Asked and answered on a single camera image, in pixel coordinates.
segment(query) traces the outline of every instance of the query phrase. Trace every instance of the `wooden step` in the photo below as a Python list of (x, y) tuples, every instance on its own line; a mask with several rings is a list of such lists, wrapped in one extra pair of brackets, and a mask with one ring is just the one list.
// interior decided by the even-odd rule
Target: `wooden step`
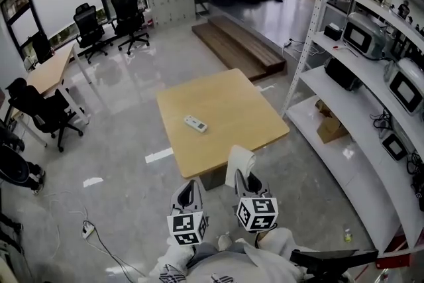
[(251, 82), (267, 76), (265, 70), (250, 59), (245, 49), (213, 25), (206, 23), (191, 29), (229, 69), (238, 68)]
[(211, 17), (209, 18), (209, 22), (234, 39), (267, 72), (278, 72), (284, 69), (286, 61), (283, 57), (240, 25), (237, 25), (225, 16)]

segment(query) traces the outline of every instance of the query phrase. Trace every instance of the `table top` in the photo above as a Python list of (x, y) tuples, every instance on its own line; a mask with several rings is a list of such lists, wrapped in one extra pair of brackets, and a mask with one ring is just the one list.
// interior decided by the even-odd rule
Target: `table top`
[[(228, 161), (237, 144), (251, 151), (290, 129), (238, 69), (198, 78), (158, 92), (166, 133), (181, 175), (192, 178)], [(208, 125), (199, 133), (184, 123), (191, 115)]]
[[(62, 82), (64, 72), (72, 56), (73, 44), (67, 44), (56, 51), (55, 55), (31, 71), (26, 77), (26, 83), (34, 86), (37, 91), (45, 95)], [(16, 117), (19, 110), (14, 109), (11, 117)]]

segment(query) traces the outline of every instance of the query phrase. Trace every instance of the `perforated metal post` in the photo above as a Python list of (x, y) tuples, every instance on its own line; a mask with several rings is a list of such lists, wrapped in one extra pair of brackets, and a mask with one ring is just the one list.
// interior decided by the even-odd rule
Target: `perforated metal post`
[(322, 11), (325, 10), (324, 0), (315, 0), (314, 9), (312, 12), (311, 24), (309, 25), (309, 30), (307, 31), (307, 36), (305, 39), (305, 44), (303, 45), (302, 54), (300, 56), (299, 63), (294, 74), (293, 81), (291, 82), (289, 92), (287, 94), (286, 100), (284, 101), (282, 109), (282, 117), (286, 114), (287, 109), (290, 106), (290, 101), (292, 100), (293, 94), (295, 93), (297, 83), (300, 79), (300, 73), (305, 69), (306, 61), (309, 56), (309, 51), (311, 49), (312, 37), (317, 31), (318, 24), (321, 21)]

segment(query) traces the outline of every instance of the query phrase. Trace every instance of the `power outlet strip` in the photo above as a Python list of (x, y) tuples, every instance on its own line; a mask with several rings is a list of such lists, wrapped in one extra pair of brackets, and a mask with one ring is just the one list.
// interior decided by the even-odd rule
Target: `power outlet strip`
[(87, 239), (94, 231), (94, 225), (89, 221), (82, 223), (82, 238)]

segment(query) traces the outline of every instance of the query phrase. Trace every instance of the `office chair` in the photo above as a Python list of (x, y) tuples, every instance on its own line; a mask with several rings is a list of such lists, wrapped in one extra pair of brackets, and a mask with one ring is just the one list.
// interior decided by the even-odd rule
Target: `office chair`
[(130, 54), (131, 46), (136, 41), (145, 42), (147, 46), (150, 46), (147, 40), (148, 33), (145, 32), (138, 36), (134, 35), (135, 32), (141, 30), (144, 24), (142, 11), (139, 11), (137, 7), (138, 0), (111, 0), (111, 2), (117, 14), (117, 26), (115, 27), (112, 22), (115, 34), (118, 36), (124, 36), (126, 34), (130, 36), (127, 41), (118, 46), (118, 49), (121, 51), (122, 46), (129, 43), (127, 54)]
[(64, 151), (61, 142), (66, 127), (77, 131), (80, 137), (83, 136), (81, 130), (69, 124), (76, 113), (65, 111), (69, 104), (59, 90), (56, 90), (52, 97), (44, 98), (34, 86), (27, 85), (27, 81), (23, 78), (17, 78), (7, 89), (11, 96), (9, 103), (29, 115), (38, 130), (50, 133), (52, 138), (56, 138), (54, 133), (59, 130), (58, 149), (60, 152)]
[(91, 47), (89, 49), (89, 52), (91, 52), (90, 56), (87, 57), (88, 52), (85, 53), (88, 64), (91, 64), (90, 59), (97, 51), (102, 51), (107, 56), (107, 52), (102, 49), (104, 43), (100, 40), (105, 34), (105, 30), (97, 22), (95, 6), (89, 6), (87, 3), (78, 6), (75, 10), (74, 21), (79, 29), (79, 35), (77, 35), (79, 47)]
[(40, 64), (53, 57), (54, 52), (45, 34), (37, 32), (31, 37), (31, 40), (32, 48), (34, 49), (37, 60)]

